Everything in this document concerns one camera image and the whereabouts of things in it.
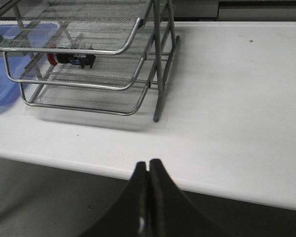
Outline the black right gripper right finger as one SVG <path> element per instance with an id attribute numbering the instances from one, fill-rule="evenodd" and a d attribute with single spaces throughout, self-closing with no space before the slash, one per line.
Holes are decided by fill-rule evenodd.
<path id="1" fill-rule="evenodd" d="M 225 237 L 227 232 L 204 216 L 171 179 L 159 159 L 149 162 L 150 221 L 154 237 Z"/>

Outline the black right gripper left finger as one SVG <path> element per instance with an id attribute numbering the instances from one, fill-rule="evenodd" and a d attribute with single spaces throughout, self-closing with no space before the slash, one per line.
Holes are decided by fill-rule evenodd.
<path id="1" fill-rule="evenodd" d="M 85 237 L 145 237 L 148 223 L 148 182 L 146 163 L 138 162 L 115 203 L 83 235 Z"/>

